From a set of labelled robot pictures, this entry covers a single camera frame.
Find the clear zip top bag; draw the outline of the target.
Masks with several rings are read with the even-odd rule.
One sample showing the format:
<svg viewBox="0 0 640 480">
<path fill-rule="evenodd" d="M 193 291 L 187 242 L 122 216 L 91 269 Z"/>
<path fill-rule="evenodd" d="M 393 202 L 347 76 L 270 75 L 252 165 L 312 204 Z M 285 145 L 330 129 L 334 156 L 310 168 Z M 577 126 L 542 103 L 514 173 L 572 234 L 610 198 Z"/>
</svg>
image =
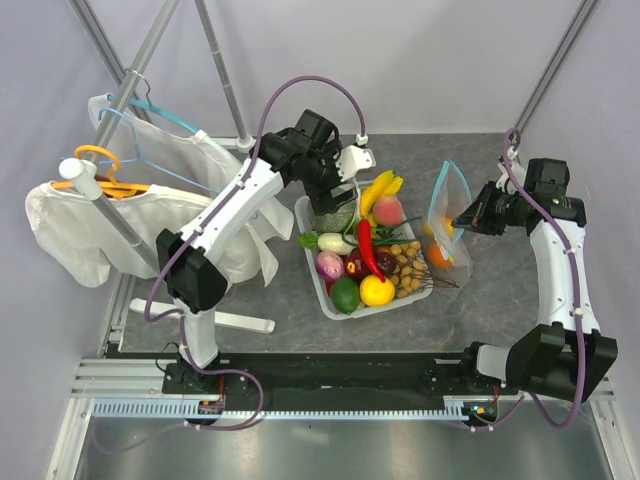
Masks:
<svg viewBox="0 0 640 480">
<path fill-rule="evenodd" d="M 426 257 L 437 276 L 458 287 L 471 277 L 473 262 L 462 240 L 464 231 L 453 220 L 471 205 L 471 190 L 462 171 L 445 160 L 436 180 L 424 219 L 429 245 Z"/>
</svg>

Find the purple onion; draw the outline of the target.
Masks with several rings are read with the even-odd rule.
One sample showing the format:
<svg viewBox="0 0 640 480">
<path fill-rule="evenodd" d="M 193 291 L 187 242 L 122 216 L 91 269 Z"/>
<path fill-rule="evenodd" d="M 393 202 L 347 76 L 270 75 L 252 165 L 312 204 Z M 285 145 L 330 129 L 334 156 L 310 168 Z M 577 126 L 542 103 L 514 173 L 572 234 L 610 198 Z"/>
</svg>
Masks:
<svg viewBox="0 0 640 480">
<path fill-rule="evenodd" d="M 316 256 L 315 268 L 318 275 L 332 282 L 345 274 L 343 259 L 334 252 L 320 251 Z"/>
</svg>

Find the orange fruit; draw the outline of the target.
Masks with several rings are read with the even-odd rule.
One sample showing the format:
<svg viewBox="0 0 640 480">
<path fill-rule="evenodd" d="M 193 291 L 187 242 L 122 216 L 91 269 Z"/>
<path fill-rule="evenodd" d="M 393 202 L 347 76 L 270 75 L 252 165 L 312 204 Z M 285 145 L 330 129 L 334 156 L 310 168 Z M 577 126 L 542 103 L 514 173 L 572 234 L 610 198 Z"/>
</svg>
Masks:
<svg viewBox="0 0 640 480">
<path fill-rule="evenodd" d="M 453 266 L 450 256 L 445 256 L 439 244 L 436 241 L 430 243 L 426 251 L 427 260 L 436 268 L 447 270 Z"/>
</svg>

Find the green lime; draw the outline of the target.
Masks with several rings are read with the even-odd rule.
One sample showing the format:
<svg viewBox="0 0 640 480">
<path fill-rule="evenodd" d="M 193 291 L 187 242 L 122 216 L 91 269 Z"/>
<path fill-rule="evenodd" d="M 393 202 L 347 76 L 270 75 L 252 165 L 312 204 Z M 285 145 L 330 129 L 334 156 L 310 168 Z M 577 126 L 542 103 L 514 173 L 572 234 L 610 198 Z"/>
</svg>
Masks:
<svg viewBox="0 0 640 480">
<path fill-rule="evenodd" d="M 358 284 L 349 277 L 336 280 L 330 292 L 334 307 L 343 314 L 352 314 L 360 305 Z"/>
</svg>

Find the yellow orange mango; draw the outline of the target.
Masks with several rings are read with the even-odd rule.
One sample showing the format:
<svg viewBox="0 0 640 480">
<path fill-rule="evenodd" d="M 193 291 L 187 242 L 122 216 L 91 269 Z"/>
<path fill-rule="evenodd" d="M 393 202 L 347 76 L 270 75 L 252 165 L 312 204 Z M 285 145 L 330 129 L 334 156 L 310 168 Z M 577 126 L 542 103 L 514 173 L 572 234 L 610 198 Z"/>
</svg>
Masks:
<svg viewBox="0 0 640 480">
<path fill-rule="evenodd" d="M 436 225 L 438 226 L 439 230 L 442 230 L 450 239 L 452 239 L 454 237 L 454 233 L 455 233 L 455 229 L 452 226 L 452 219 L 450 217 L 444 216 L 444 217 L 438 217 L 435 220 Z M 434 238 L 435 234 L 428 222 L 428 220 L 424 221 L 424 232 Z"/>
</svg>

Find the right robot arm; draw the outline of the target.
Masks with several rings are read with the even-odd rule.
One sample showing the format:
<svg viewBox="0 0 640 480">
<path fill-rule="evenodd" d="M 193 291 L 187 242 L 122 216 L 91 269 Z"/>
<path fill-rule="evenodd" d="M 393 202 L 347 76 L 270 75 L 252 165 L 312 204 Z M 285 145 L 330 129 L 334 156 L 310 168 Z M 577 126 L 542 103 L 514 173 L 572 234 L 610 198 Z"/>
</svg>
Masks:
<svg viewBox="0 0 640 480">
<path fill-rule="evenodd" d="M 602 335 L 591 306 L 583 256 L 586 212 L 581 199 L 567 196 L 569 181 L 566 162 L 532 159 L 521 192 L 489 182 L 453 221 L 485 235 L 525 228 L 537 268 L 537 325 L 509 348 L 473 343 L 467 350 L 473 359 L 457 371 L 469 393 L 483 392 L 496 378 L 529 394 L 585 402 L 617 358 L 617 342 Z"/>
</svg>

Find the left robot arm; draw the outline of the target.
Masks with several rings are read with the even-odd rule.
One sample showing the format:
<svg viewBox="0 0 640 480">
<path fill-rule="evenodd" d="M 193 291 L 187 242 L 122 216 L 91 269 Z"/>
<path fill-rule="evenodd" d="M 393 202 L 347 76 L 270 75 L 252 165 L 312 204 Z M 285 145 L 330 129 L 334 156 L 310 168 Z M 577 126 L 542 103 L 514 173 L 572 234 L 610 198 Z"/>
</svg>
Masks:
<svg viewBox="0 0 640 480">
<path fill-rule="evenodd" d="M 305 110 L 293 127 L 259 139 L 239 173 L 212 203 L 179 232 L 163 230 L 156 239 L 161 267 L 175 312 L 181 318 L 180 353 L 190 364 L 185 382 L 208 393 L 219 382 L 212 362 L 219 347 L 215 309 L 228 289 L 218 264 L 233 237 L 266 202 L 288 184 L 299 181 L 317 215 L 336 212 L 353 195 L 334 189 L 367 167 L 368 138 L 360 134 L 345 147 L 336 125 Z"/>
</svg>

